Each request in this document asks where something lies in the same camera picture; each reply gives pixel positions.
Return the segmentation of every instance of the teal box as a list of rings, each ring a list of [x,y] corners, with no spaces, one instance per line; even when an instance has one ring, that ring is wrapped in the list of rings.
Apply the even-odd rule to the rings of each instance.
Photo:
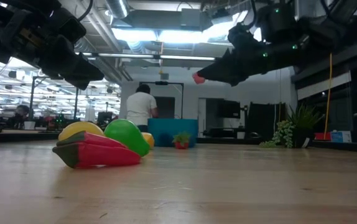
[[[173,136],[186,132],[191,134],[189,147],[194,147],[198,137],[198,120],[148,119],[148,132],[154,137],[157,147],[174,147]]]

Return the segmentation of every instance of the potted plant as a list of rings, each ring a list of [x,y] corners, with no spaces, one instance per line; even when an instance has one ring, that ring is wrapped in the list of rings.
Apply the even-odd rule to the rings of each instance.
[[[292,114],[288,120],[277,123],[278,130],[274,133],[271,141],[262,142],[262,147],[276,147],[281,143],[283,146],[292,147],[307,147],[314,139],[313,127],[323,117],[319,112],[315,112],[315,108],[302,105],[294,111],[290,108]]]
[[[188,149],[191,135],[186,132],[178,133],[174,136],[173,143],[176,149]]]

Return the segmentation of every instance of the white wall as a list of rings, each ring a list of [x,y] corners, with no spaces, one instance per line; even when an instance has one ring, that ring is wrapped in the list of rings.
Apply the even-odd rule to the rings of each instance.
[[[187,73],[180,71],[181,76],[190,77],[193,71]],[[231,87],[229,84],[207,81],[202,85],[196,85],[188,80],[183,80],[184,85],[184,108],[183,118],[198,118],[198,99],[199,98],[222,98],[241,102],[241,106],[253,103],[278,103],[283,102],[291,105],[293,108],[297,105],[297,95],[294,86],[290,82],[290,76],[293,74],[291,68],[272,71],[265,75],[254,75],[238,86]],[[127,82],[122,84],[121,93],[121,118],[126,115],[126,100],[135,93],[139,82]],[[156,86],[151,84],[151,94],[154,96],[175,97],[175,114],[181,117],[181,94],[172,85]],[[225,127],[237,127],[239,122],[244,124],[243,115],[241,121],[236,119],[226,119]]]

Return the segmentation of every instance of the black hair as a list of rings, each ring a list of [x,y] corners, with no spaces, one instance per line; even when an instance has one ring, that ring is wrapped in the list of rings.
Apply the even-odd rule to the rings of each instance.
[[[26,105],[19,105],[17,106],[17,109],[21,108],[25,113],[29,113],[29,107]]]
[[[137,89],[136,93],[141,92],[141,93],[151,93],[151,88],[149,88],[149,85],[147,84],[141,84]]]

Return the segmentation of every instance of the monitor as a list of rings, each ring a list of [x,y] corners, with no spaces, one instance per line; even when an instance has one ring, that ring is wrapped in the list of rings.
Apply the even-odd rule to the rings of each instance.
[[[221,118],[241,118],[241,103],[236,101],[221,100],[218,103],[217,116]]]

